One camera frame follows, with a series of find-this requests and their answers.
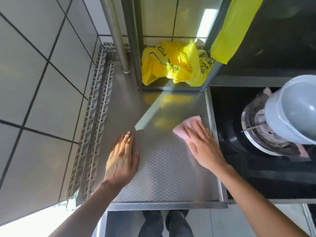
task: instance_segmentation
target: pants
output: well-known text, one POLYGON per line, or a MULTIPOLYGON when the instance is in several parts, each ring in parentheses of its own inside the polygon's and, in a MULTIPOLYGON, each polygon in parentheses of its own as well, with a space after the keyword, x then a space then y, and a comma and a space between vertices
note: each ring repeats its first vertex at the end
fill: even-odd
MULTIPOLYGON (((194 237, 190 225, 180 211, 170 213, 169 237, 194 237)), ((138 237, 162 237, 163 220, 160 211, 149 211, 138 237)))

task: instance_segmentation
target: tiled wall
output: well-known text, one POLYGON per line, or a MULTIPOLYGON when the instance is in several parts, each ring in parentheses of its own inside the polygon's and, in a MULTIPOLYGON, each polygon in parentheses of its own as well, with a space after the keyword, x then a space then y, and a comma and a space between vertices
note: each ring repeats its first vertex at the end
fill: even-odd
POLYGON ((1 224, 66 198, 100 39, 83 0, 0 0, 0 30, 1 224))
MULTIPOLYGON (((85 0, 102 42, 113 42, 99 0, 85 0)), ((222 0, 141 0, 144 44, 161 40, 203 44, 222 0)), ((121 0, 114 0, 123 40, 128 43, 121 0)))

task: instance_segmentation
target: leg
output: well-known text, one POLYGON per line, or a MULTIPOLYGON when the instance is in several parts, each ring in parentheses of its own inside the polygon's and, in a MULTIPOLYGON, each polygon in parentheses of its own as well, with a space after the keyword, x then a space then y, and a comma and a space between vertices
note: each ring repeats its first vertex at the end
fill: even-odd
POLYGON ((143 211, 145 222, 138 237, 162 237, 163 220, 160 211, 143 211))
POLYGON ((170 211, 166 218, 166 227, 170 237, 193 237, 192 230, 185 219, 188 210, 170 211))

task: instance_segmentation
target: stainless steel countertop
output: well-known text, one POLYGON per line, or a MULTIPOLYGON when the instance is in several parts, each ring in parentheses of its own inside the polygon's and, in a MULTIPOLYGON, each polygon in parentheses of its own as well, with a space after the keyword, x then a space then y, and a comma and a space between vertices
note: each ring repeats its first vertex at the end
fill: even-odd
POLYGON ((132 74, 121 73, 116 65, 95 184, 103 180, 110 149, 122 132, 130 130, 135 136, 140 163, 136 176, 110 204, 109 211, 227 207, 226 188, 197 163, 185 142, 172 132, 194 115, 200 115, 212 129, 215 122, 209 89, 205 93, 138 91, 132 74))

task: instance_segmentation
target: cleaning cloth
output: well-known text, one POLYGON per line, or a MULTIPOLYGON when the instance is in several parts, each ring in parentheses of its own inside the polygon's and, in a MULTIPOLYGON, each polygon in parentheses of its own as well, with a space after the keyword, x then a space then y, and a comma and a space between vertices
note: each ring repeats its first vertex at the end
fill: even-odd
POLYGON ((186 119, 185 121, 183 121, 181 124, 177 125, 172 131, 173 133, 175 133, 176 135, 178 135, 179 137, 181 137, 184 140, 190 140, 192 141, 192 139, 190 138, 190 136, 188 136, 188 134, 186 133, 184 127, 188 126, 190 127, 192 130, 194 130, 193 126, 192 126, 192 122, 194 120, 197 121, 201 121, 201 117, 200 116, 192 116, 189 119, 186 119))

